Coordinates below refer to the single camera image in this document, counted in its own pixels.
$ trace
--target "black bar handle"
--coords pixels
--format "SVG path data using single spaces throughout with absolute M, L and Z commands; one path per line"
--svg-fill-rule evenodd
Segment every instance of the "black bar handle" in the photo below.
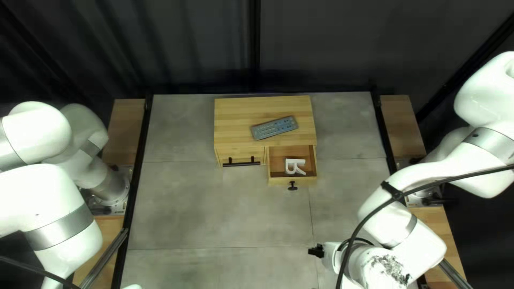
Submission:
M 232 162 L 232 157 L 228 158 L 228 163 L 223 164 L 223 167 L 242 167 L 242 166 L 258 166 L 260 165 L 260 161 L 255 161 L 255 158 L 252 156 L 250 162 Z

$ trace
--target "drawer handle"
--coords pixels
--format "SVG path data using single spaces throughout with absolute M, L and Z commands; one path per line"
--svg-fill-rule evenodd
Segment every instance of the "drawer handle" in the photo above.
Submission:
M 260 165 L 260 161 L 255 161 L 255 158 L 252 156 L 250 162 L 232 162 L 232 157 L 228 158 L 228 163 L 223 164 L 223 167 L 242 167 L 242 166 L 257 166 Z
M 290 181 L 289 183 L 291 184 L 291 186 L 289 188 L 287 188 L 288 190 L 290 190 L 290 191 L 298 190 L 298 187 L 295 187 L 295 181 L 294 180 Z

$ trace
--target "concrete tile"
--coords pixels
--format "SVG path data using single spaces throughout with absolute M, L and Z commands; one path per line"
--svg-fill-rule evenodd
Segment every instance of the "concrete tile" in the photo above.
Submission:
M 317 288 L 306 247 L 129 250 L 122 287 Z
M 143 163 L 129 248 L 202 248 L 217 241 L 221 191 L 214 163 Z
M 310 93 L 318 159 L 385 157 L 369 92 Z
M 214 99 L 219 96 L 155 96 L 144 161 L 215 162 Z
M 310 245 L 307 188 L 268 188 L 266 167 L 143 164 L 130 249 Z
M 308 188 L 268 187 L 267 167 L 223 169 L 227 220 L 219 227 L 226 244 L 311 245 L 313 229 Z
M 348 239 L 359 207 L 388 176 L 385 159 L 318 160 L 318 182 L 309 187 L 314 241 Z M 359 237 L 375 241 L 364 230 Z

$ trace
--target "closed drawer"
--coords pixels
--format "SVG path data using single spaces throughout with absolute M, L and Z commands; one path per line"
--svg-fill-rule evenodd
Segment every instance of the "closed drawer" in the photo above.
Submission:
M 229 157 L 234 162 L 259 161 L 264 164 L 264 147 L 243 147 L 243 148 L 216 148 L 220 166 L 229 162 Z
M 289 175 L 285 172 L 285 159 L 298 158 L 304 159 L 305 165 L 299 166 L 306 175 Z M 283 146 L 269 147 L 267 155 L 268 163 L 268 183 L 271 186 L 290 186 L 291 181 L 295 186 L 305 186 L 314 184 L 318 178 L 316 170 L 316 146 Z

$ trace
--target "open drawer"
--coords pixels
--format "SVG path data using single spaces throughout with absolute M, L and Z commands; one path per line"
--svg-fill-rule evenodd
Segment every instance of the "open drawer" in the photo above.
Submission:
M 289 175 L 285 173 L 286 158 L 304 159 L 305 165 L 299 166 L 299 168 L 307 174 Z M 271 186 L 290 186 L 291 181 L 295 182 L 295 186 L 304 186 L 316 182 L 315 145 L 268 147 L 266 159 L 268 163 L 268 184 Z

